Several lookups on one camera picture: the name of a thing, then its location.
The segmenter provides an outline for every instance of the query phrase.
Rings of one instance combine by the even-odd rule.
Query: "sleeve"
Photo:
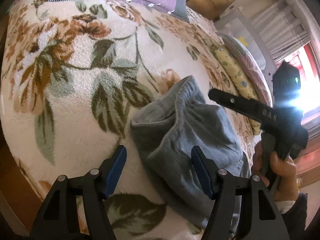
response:
[[[307,195],[299,193],[295,204],[288,212],[282,214],[290,240],[300,240],[306,227]]]

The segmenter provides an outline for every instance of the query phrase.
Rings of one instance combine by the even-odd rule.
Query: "silver bolt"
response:
[[[252,176],[252,179],[253,179],[254,181],[259,181],[259,180],[260,180],[260,177],[259,177],[258,175],[253,175],[253,176]]]
[[[98,169],[92,169],[91,171],[90,171],[90,174],[91,175],[97,175],[99,173],[99,170]]]
[[[59,177],[58,177],[58,181],[64,181],[66,179],[66,176],[65,175],[60,175]]]
[[[218,173],[220,174],[220,175],[226,175],[227,174],[227,171],[225,170],[225,169],[220,169],[220,170],[218,170]]]

